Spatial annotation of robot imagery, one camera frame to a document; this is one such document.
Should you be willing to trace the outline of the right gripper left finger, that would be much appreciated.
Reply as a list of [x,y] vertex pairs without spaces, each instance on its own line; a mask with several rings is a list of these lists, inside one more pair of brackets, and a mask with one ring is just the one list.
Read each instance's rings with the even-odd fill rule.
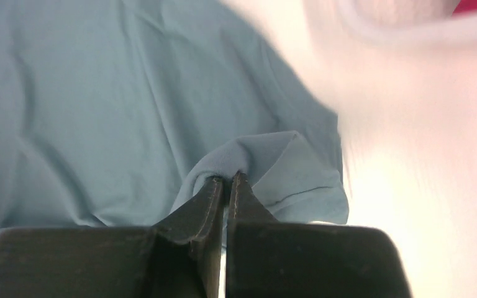
[[217,297],[225,183],[151,227],[0,233],[0,297]]

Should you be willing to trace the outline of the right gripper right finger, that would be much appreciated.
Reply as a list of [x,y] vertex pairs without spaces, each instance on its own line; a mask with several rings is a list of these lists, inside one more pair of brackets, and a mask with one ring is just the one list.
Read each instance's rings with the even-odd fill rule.
[[383,231],[280,222],[237,173],[227,220],[227,297],[410,297]]

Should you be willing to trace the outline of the grey-blue t shirt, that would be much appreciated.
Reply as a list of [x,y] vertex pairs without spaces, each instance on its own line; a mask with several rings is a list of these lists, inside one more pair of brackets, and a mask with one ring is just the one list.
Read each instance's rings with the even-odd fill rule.
[[0,233],[151,226],[238,171],[345,224],[337,126],[218,1],[0,1]]

